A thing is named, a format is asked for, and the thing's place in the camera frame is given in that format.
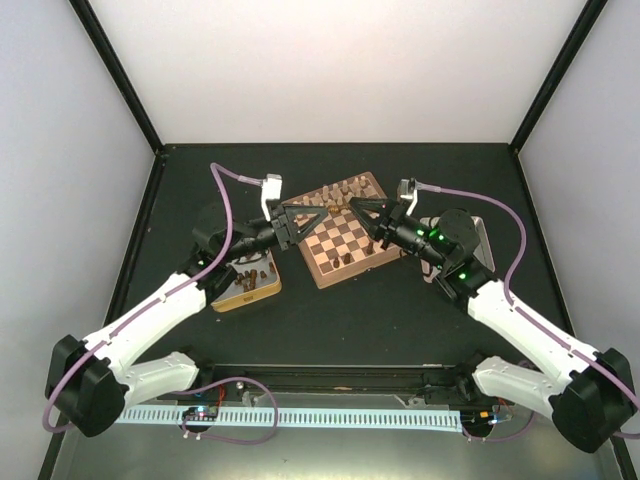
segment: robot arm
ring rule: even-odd
[[[266,195],[264,190],[263,206],[274,200],[276,193],[279,196],[279,190]],[[209,363],[200,361],[191,352],[173,352],[158,360],[134,363],[169,330],[225,292],[237,277],[228,264],[230,261],[276,246],[287,250],[303,240],[328,214],[324,207],[299,205],[268,206],[267,213],[266,218],[234,222],[232,243],[224,260],[205,276],[198,277],[197,282],[166,295],[200,274],[220,252],[225,236],[224,213],[215,207],[207,208],[193,230],[196,245],[191,257],[156,292],[82,341],[68,335],[54,346],[45,396],[51,396],[79,358],[101,344],[70,378],[54,403],[86,436],[102,433],[126,408],[193,386],[200,369]],[[298,226],[295,218],[301,214],[315,217]],[[135,320],[128,324],[133,315]]]
[[[382,247],[405,252],[436,265],[435,282],[445,297],[471,318],[505,338],[539,371],[484,358],[472,378],[487,396],[505,398],[547,418],[577,448],[594,452],[636,412],[631,401],[602,374],[571,352],[582,352],[633,390],[627,359],[615,349],[600,353],[561,331],[542,315],[506,292],[502,281],[473,255],[479,237],[471,217],[447,210],[435,226],[408,215],[415,207],[415,185],[403,181],[398,201],[353,198],[351,210]]]

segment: black table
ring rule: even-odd
[[[497,198],[521,215],[528,232],[513,291],[568,328],[518,159],[505,144],[174,146],[165,161],[125,309],[152,293],[188,256],[199,210],[219,199],[209,170],[215,161],[252,177],[281,174],[283,199],[365,171],[374,174],[389,196],[395,196],[401,178],[416,177]],[[236,219],[261,216],[259,188],[224,180]],[[481,201],[426,192],[414,216],[434,216],[451,207],[484,219],[497,273],[503,277],[519,246],[513,220]],[[277,251],[275,258],[283,282],[279,294],[228,313],[207,308],[167,334],[142,360],[185,345],[216,364],[453,365],[477,349],[511,362],[522,359],[500,336],[424,283],[417,259],[396,260],[319,290],[297,249]]]

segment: table surface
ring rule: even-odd
[[[413,176],[495,197],[522,216],[529,233],[513,290],[556,325],[566,326],[506,145],[220,145],[177,147],[169,153],[127,309],[155,290],[188,254],[198,210],[218,198],[209,173],[209,163],[215,161],[248,176],[280,173],[282,198],[364,171],[373,172],[392,196],[399,179]],[[232,181],[226,185],[237,219],[260,215],[259,190]],[[519,244],[510,217],[482,202],[426,193],[415,216],[451,207],[485,220],[497,273],[503,276]],[[422,281],[417,260],[413,265],[394,261],[318,290],[299,251],[275,256],[281,293],[225,314],[205,309],[171,331],[145,359],[187,344],[218,364],[456,364],[477,349],[509,361],[522,358],[497,334],[443,301]],[[499,425],[497,433],[508,434],[525,420],[520,414]],[[610,443],[587,455],[540,420],[517,441],[486,445],[468,445],[461,435],[436,432],[280,429],[264,445],[242,447],[183,440],[173,427],[114,425],[97,438],[67,434],[53,478],[586,480],[620,475]]]
[[[247,176],[284,179],[282,198],[371,171],[395,197],[401,178],[479,192],[510,205],[528,232],[513,291],[564,328],[561,308],[517,165],[501,144],[216,145],[170,147],[144,235],[126,308],[154,291],[188,256],[200,209],[219,194],[209,164]],[[261,216],[260,189],[225,178],[234,217]],[[482,217],[497,273],[503,277],[519,247],[513,220],[493,205],[421,193],[414,216],[461,207]],[[522,354],[487,327],[448,304],[422,281],[417,259],[396,260],[319,290],[297,248],[275,251],[283,288],[269,299],[227,313],[205,309],[157,342],[142,360],[185,345],[216,364],[454,365],[477,349],[517,362]]]

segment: white wall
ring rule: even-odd
[[[522,158],[577,334],[622,351],[640,391],[638,85],[640,3],[609,2]]]
[[[51,349],[104,320],[153,156],[68,2],[2,19],[0,476],[26,480]]]
[[[92,0],[160,137],[508,142],[585,0]]]

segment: chessboard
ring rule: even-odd
[[[386,198],[370,172],[325,185],[287,203],[324,205],[329,215],[300,243],[300,251],[318,288],[334,285],[371,268],[400,257],[400,249],[390,246],[383,250],[381,242],[373,242],[349,210],[353,197]],[[304,224],[311,216],[299,215]]]

